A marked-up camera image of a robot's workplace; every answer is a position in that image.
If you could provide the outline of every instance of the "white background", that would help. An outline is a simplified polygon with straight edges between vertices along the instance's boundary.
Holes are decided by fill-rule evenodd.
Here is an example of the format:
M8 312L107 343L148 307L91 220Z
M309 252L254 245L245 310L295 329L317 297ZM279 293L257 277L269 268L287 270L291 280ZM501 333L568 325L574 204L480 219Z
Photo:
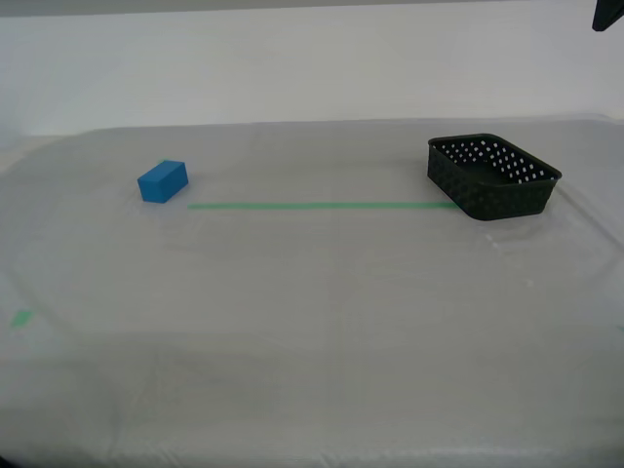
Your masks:
M594 0L0 19L0 129L624 116Z

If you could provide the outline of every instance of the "black basket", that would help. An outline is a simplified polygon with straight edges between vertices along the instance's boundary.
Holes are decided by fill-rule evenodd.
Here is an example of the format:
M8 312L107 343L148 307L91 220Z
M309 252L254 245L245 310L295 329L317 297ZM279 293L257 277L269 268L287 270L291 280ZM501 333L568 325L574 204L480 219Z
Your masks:
M430 139L427 175L467 215L483 221L542 213L562 177L489 134Z

